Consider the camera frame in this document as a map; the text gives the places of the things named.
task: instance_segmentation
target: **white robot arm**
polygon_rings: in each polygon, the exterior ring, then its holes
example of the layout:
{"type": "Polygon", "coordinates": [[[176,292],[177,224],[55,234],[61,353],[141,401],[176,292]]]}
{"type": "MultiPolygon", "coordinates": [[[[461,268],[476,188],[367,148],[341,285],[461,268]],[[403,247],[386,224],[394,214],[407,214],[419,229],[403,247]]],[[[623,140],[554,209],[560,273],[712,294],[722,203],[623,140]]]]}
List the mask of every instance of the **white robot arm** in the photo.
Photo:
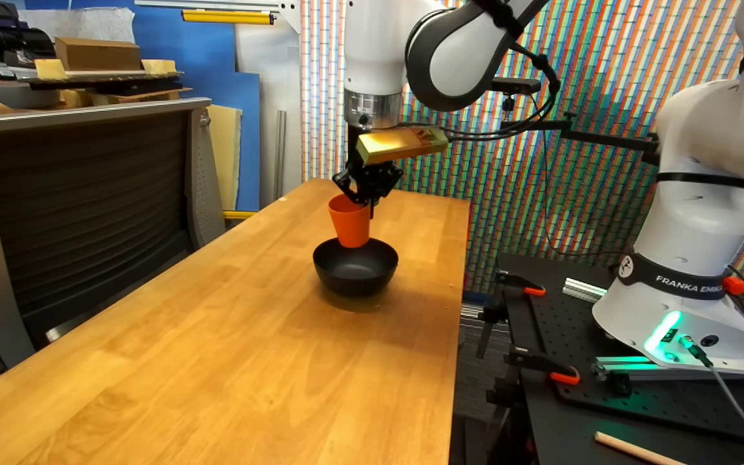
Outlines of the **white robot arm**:
{"type": "Polygon", "coordinates": [[[334,181],[358,203],[374,203],[399,179],[392,163],[365,165],[355,140],[399,125],[403,82],[439,112],[481,97],[505,48],[547,0],[472,0],[441,7],[433,0],[349,0],[343,117],[346,171],[334,181]]]}
{"type": "MultiPolygon", "coordinates": [[[[512,0],[512,13],[500,15],[499,0],[458,11],[433,11],[423,0],[350,0],[343,109],[349,179],[335,175],[339,187],[365,187],[365,175],[397,181],[394,168],[350,163],[358,132],[399,121],[403,75],[421,104],[461,109],[489,91],[504,51],[541,6],[512,0]]],[[[735,32],[744,43],[744,2],[735,32]]],[[[689,343],[698,343],[717,370],[744,375],[744,314],[722,294],[726,268],[744,245],[744,69],[733,79],[672,96],[659,114],[659,140],[654,207],[594,318],[659,367],[702,370],[689,357],[689,343]]],[[[389,187],[358,192],[358,201],[389,187]]]]}
{"type": "MultiPolygon", "coordinates": [[[[735,13],[744,46],[744,2],[735,13]]],[[[722,294],[744,245],[744,65],[739,77],[672,96],[659,112],[662,171],[645,224],[623,258],[597,323],[659,367],[744,375],[744,314],[722,294]]]]}

